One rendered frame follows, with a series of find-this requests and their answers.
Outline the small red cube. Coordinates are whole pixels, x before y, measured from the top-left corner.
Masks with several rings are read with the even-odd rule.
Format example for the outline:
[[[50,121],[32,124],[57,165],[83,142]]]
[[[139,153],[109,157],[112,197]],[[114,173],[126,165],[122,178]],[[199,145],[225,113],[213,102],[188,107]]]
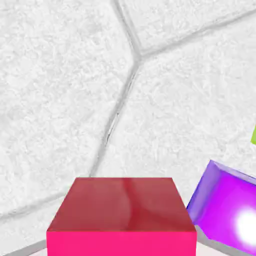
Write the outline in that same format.
[[[46,231],[47,256],[196,256],[170,177],[75,179]]]

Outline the small purple cube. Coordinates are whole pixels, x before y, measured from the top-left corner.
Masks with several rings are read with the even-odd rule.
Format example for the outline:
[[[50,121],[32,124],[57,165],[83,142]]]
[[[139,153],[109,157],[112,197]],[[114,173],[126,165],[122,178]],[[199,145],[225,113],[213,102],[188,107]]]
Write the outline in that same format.
[[[198,242],[256,256],[256,178],[210,160],[188,205]]]

